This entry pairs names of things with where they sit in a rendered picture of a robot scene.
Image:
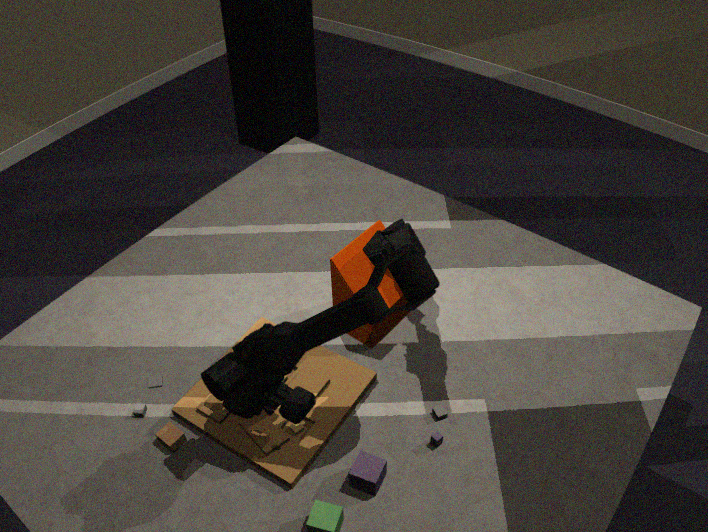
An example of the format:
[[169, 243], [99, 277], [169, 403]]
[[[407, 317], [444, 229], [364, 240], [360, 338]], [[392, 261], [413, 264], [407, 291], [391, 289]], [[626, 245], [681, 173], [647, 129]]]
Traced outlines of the green cube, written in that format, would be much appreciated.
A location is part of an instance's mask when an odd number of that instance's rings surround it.
[[308, 518], [308, 532], [340, 532], [344, 521], [344, 507], [315, 500]]

